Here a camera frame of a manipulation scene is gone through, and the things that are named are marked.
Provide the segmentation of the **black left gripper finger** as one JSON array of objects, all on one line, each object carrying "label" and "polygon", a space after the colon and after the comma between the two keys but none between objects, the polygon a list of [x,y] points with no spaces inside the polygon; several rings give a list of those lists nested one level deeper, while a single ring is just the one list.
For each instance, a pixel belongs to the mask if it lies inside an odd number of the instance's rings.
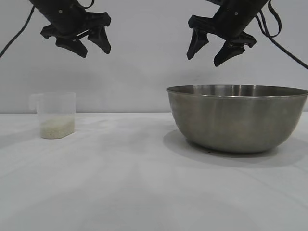
[{"label": "black left gripper finger", "polygon": [[86,58],[88,50],[80,40],[57,38],[56,46],[67,49],[80,57]]},{"label": "black left gripper finger", "polygon": [[110,53],[111,45],[105,31],[105,26],[96,26],[90,29],[88,40],[96,44],[104,53]]}]

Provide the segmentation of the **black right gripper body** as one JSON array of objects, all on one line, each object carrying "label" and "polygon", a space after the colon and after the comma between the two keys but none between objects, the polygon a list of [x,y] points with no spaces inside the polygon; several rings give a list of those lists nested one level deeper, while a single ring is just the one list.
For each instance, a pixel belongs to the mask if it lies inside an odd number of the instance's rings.
[{"label": "black right gripper body", "polygon": [[212,0],[219,5],[213,17],[192,15],[189,28],[197,28],[216,35],[225,42],[243,43],[248,47],[256,44],[256,39],[245,33],[245,28],[265,6],[266,0]]}]

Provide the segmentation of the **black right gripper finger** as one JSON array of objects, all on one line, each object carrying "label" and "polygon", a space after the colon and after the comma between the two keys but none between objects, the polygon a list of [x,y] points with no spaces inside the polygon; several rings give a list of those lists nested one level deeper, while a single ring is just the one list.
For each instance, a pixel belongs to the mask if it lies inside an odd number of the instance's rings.
[{"label": "black right gripper finger", "polygon": [[226,41],[214,58],[214,65],[218,67],[227,60],[237,55],[241,55],[244,51],[243,43],[231,43]]},{"label": "black right gripper finger", "polygon": [[188,60],[191,60],[208,43],[207,32],[197,28],[192,30],[191,42],[186,53]]}]

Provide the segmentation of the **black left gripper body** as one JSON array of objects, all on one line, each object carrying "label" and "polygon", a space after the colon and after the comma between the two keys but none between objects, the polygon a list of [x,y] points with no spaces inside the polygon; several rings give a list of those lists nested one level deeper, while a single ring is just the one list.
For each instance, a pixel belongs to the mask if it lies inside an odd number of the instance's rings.
[{"label": "black left gripper body", "polygon": [[30,0],[33,6],[50,22],[41,35],[71,39],[99,26],[109,26],[108,13],[87,12],[77,0]]}]

